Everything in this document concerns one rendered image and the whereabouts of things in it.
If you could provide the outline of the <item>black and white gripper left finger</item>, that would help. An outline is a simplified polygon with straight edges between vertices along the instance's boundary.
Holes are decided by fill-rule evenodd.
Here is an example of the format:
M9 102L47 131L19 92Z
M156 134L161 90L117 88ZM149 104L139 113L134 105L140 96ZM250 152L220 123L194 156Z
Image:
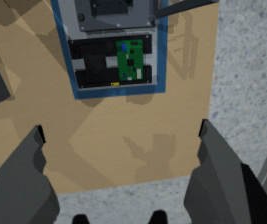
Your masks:
M43 170L46 143L36 125L0 167L0 224L54 224L57 195Z

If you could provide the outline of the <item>green circuit board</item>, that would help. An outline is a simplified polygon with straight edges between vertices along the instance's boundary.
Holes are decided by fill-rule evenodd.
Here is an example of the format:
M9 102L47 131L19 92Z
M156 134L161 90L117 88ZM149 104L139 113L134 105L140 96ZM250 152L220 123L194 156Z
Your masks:
M116 41L116 49L120 81L144 79L143 39Z

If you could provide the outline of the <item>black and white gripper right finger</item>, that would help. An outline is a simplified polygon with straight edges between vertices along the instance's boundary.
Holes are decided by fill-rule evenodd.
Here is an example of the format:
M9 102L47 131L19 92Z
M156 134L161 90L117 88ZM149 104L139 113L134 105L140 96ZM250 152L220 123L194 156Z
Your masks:
M267 224L267 194L208 119L184 198L192 224Z

